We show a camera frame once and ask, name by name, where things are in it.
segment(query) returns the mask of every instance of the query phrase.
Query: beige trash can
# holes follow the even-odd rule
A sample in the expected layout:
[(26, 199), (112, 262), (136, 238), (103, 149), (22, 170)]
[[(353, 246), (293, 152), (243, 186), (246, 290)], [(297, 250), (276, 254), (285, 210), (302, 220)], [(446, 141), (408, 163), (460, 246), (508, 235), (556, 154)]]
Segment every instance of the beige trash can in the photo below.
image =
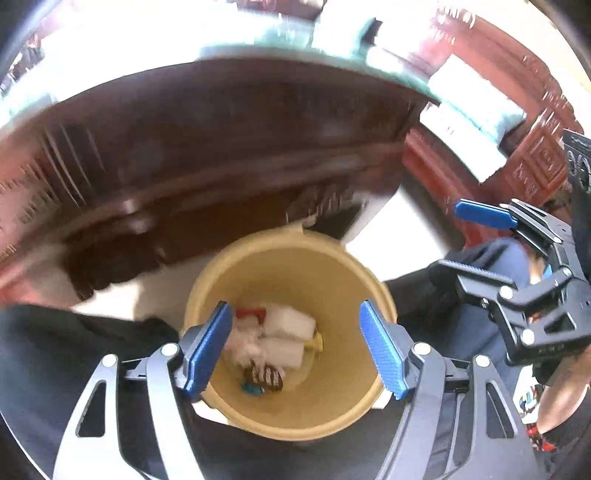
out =
[(278, 440), (318, 439), (348, 427), (383, 390), (359, 328), (359, 306), (367, 299), (396, 320), (385, 286), (326, 235), (281, 228), (226, 247), (193, 286), (185, 330), (205, 322), (221, 300), (233, 307), (287, 304), (316, 319), (324, 351), (306, 351), (282, 391), (260, 396), (242, 390), (243, 370), (222, 355), (204, 401), (235, 426)]

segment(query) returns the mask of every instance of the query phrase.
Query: black pants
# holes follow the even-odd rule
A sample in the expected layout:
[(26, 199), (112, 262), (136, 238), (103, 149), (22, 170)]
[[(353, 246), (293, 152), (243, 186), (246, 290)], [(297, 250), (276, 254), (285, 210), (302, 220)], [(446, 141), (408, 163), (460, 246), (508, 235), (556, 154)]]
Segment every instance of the black pants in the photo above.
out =
[[(529, 273), (525, 252), (516, 242), (500, 242), (504, 242), (503, 248), (487, 265), (489, 270), (513, 278), (520, 287), (526, 285)], [(498, 242), (493, 243), (483, 252), (498, 246)], [(396, 298), (400, 285), (392, 281), (388, 286)], [(401, 320), (414, 340), (432, 344), (444, 356), (470, 360), (477, 353), (488, 355), (513, 392), (519, 369), (504, 363), (504, 344), (483, 310), (455, 307), (437, 326), (412, 316)], [(51, 478), (73, 407), (101, 357), (115, 353), (121, 360), (140, 358), (175, 341), (176, 332), (158, 322), (124, 322), (35, 306), (4, 310), (0, 312), (0, 413), (27, 455)], [(124, 389), (119, 408), (122, 451), (128, 462), (166, 478), (150, 428), (145, 389), (138, 384)], [(342, 432), (305, 443), (258, 437), (202, 419), (190, 405), (183, 408), (189, 418), (194, 451), (207, 478), (359, 480), (378, 473), (402, 404), (391, 401), (384, 410), (371, 410)], [(444, 462), (448, 446), (449, 432), (443, 423), (440, 421), (433, 450), (433, 475)], [(14, 447), (11, 438), (4, 441)]]

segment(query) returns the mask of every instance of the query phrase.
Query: person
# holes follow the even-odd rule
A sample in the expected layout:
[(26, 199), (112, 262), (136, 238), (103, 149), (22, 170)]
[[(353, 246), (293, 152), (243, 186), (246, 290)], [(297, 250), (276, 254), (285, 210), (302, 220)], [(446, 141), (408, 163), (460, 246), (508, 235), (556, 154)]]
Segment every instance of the person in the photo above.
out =
[[(447, 257), (509, 276), (518, 287), (529, 283), (528, 257), (511, 238)], [(415, 341), (428, 342), (444, 356), (470, 360), (479, 353), (487, 355), (513, 392), (519, 368), (505, 363), (505, 345), (487, 312), (461, 304), (457, 296), (441, 291), (436, 279), (435, 284), (432, 280), (426, 270), (421, 270), (386, 282), (397, 304), (398, 323)], [(30, 305), (1, 311), (0, 413), (5, 425), (0, 428), (0, 439), (14, 453), (11, 457), (20, 460), (18, 465), (13, 461), (11, 478), (51, 478), (73, 407), (105, 354), (115, 353), (126, 361), (148, 356), (164, 343), (176, 341), (177, 332), (158, 319), (127, 322)], [(124, 457), (143, 472), (166, 478), (150, 428), (145, 385), (122, 382), (120, 390)], [(438, 477), (445, 467), (452, 431), (452, 396), (446, 394), (444, 398), (425, 479)], [(304, 443), (278, 442), (205, 420), (188, 402), (181, 408), (206, 478), (345, 480), (377, 475), (394, 437), (402, 403), (392, 400), (383, 410), (371, 410), (342, 432)], [(100, 433), (100, 422), (100, 416), (90, 408), (84, 422), (89, 424), (89, 431)], [(15, 447), (13, 437), (20, 448)]]

